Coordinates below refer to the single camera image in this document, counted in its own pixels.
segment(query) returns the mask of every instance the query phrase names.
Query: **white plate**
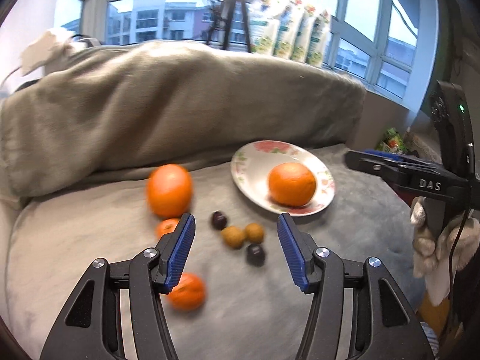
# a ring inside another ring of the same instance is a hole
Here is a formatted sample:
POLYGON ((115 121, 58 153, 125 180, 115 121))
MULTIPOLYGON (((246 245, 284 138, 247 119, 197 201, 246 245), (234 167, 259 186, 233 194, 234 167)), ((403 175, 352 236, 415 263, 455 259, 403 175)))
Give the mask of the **white plate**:
POLYGON ((335 182, 325 164, 310 152, 277 140, 260 140, 239 149, 232 158, 233 180, 243 194, 268 211, 292 216, 307 216, 327 207, 335 195, 335 182), (309 168, 317 179, 317 190, 303 207, 281 206, 268 193, 267 177, 273 167, 285 162, 298 162, 309 168))

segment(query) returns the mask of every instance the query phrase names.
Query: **hand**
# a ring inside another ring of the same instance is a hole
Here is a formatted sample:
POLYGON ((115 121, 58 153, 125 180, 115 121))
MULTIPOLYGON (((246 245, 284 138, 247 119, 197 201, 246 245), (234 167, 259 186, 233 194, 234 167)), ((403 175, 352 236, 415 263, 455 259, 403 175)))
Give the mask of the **hand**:
MULTIPOLYGON (((415 227, 413 236, 413 275, 425 276, 425 285, 431 303, 438 306, 450 291, 449 257, 457 237, 464 212, 453 218, 435 239, 428 228, 423 206, 425 198, 414 198, 410 220, 415 227)), ((453 277, 462 270, 477 251, 480 243, 480 223, 469 217, 455 247, 452 259, 453 277)))
MULTIPOLYGON (((448 259, 464 215, 462 212, 453 218, 436 240, 427 225, 424 200, 424 197, 414 198, 410 210, 410 221, 415 227, 412 245, 413 275, 416 278, 432 273, 441 260, 448 259)), ((479 242, 480 223, 477 219, 469 217, 454 252, 457 270, 462 270, 468 264, 477 251, 479 242)))

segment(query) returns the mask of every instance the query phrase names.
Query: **gray cushion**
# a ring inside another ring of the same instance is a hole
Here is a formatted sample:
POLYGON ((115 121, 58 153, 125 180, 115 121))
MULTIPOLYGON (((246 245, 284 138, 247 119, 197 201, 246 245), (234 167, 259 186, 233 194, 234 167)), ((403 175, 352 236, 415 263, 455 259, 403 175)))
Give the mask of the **gray cushion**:
POLYGON ((259 139, 344 143, 365 95, 347 76, 195 42, 94 47, 75 58, 2 104, 0 164, 14 195, 220 148, 231 156, 259 139))
MULTIPOLYGON (((364 261, 378 256, 417 306, 423 281, 412 278, 409 207, 380 179, 346 169, 345 151, 344 145, 313 151, 331 170, 337 194, 324 212, 296 222, 318 244, 343 258, 364 261)), ((205 280, 208 300, 202 309, 187 314, 174 312, 164 302, 178 357, 293 359, 311 295, 303 295, 292 281, 277 237, 277 215, 253 205, 236 189, 229 163, 191 174, 197 231, 185 271, 205 280), (265 226, 265 266, 248 266, 244 249, 230 250, 222 244, 219 232, 209 225, 215 210, 223 210, 240 227, 250 222, 265 226)), ((158 219, 147 209, 144 188, 145 180, 139 180, 57 193, 34 199, 22 212, 11 240, 7 291, 13 334, 33 359, 39 357, 63 303, 95 258, 130 259, 156 244, 158 219)), ((125 292, 123 336, 132 360, 136 354, 125 292)), ((345 342, 341 352, 345 358, 345 342)))

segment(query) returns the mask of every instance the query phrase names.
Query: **pink flower pattern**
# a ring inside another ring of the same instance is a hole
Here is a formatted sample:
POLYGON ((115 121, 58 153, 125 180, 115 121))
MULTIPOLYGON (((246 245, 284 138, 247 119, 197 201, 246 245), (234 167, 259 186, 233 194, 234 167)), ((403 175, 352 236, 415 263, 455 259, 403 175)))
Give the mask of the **pink flower pattern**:
POLYGON ((261 140, 253 144, 255 149, 264 153, 282 153, 286 154, 291 149, 291 145, 284 142, 276 142, 274 140, 261 140))

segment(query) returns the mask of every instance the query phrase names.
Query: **plastic bag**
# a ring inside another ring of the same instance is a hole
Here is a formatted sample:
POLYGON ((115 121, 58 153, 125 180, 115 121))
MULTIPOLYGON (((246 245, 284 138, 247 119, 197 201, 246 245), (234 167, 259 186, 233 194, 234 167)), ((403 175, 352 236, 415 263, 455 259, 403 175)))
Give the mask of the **plastic bag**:
POLYGON ((305 62, 310 45, 311 33, 314 29, 318 12, 313 5, 307 4, 303 12, 303 18, 298 29, 297 38, 293 47, 292 61, 305 62))
POLYGON ((326 10, 323 11, 315 20, 307 53, 307 64, 317 68, 322 67, 328 37, 330 36, 331 21, 332 17, 326 10))
POLYGON ((403 139, 395 128, 389 128, 383 135, 375 150, 386 153, 406 154, 407 148, 403 139))
POLYGON ((288 3, 280 17, 280 28, 278 30, 277 44, 275 45, 273 53, 274 56, 290 59, 304 11, 302 0, 292 0, 288 3))
POLYGON ((287 0, 255 0, 250 6, 251 51, 271 56, 287 0))

